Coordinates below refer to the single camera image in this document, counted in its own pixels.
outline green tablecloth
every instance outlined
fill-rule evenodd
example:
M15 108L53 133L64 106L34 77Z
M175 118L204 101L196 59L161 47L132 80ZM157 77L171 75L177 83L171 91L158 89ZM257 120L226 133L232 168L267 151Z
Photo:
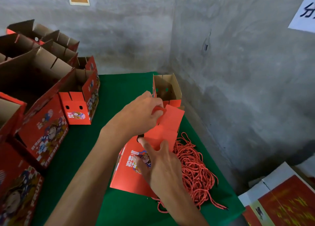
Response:
M144 91L152 92L153 73L100 75L100 102L92 125L71 125L69 133L53 158L37 203L32 226L44 225L76 171L94 146L100 129L126 104ZM244 210L199 137L184 116L179 133L186 132L203 160L219 179L211 196L229 208L221 210L206 202L201 212L211 226L226 225ZM169 214L158 212L156 201L146 196L109 188L97 220L97 225L176 225Z

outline concrete wall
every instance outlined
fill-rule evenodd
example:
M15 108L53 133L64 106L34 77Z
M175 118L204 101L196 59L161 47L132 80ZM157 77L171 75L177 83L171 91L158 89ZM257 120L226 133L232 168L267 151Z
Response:
M10 23L35 19L80 40L99 72L154 71L167 66L175 0L0 0L0 34Z
M184 103L244 180L315 136L315 34L287 29L302 1L176 0L170 65Z

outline red rope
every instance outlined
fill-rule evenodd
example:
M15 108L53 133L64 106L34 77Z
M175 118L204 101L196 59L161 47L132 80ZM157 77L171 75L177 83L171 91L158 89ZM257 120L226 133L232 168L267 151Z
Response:
M217 184L219 184L219 180L215 174L206 168L205 164L203 163L202 154L197 152L194 147L195 145L191 143L187 134L183 132L181 137L177 138L173 149L174 154L181 161L183 184L187 192L190 194L199 210L201 205L209 199L215 207L228 210L227 207L215 202L212 199L209 190L215 185L215 179L217 180ZM160 209L160 205L165 208L160 199L152 199L158 201L157 209L159 212L168 213L167 211Z

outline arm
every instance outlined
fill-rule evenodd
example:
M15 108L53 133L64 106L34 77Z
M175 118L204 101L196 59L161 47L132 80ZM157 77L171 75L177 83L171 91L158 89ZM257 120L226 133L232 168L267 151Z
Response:
M101 130L99 138L71 180L45 226L95 225L118 154L127 141L156 125L163 106L150 92L137 97Z
M144 138L138 141L149 154L151 168L135 157L137 167L176 223L181 226L208 225L184 188L181 162L168 151L168 142L164 140L160 150L155 151Z

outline left hand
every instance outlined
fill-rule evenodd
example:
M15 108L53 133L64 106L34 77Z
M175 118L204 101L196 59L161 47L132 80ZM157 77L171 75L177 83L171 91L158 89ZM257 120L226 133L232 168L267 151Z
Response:
M125 134L129 139L144 134L154 128L157 119L163 115L161 110L152 114L155 106L163 107L162 99L152 97L152 94L146 91L127 104L107 123L107 126L117 128L119 133Z

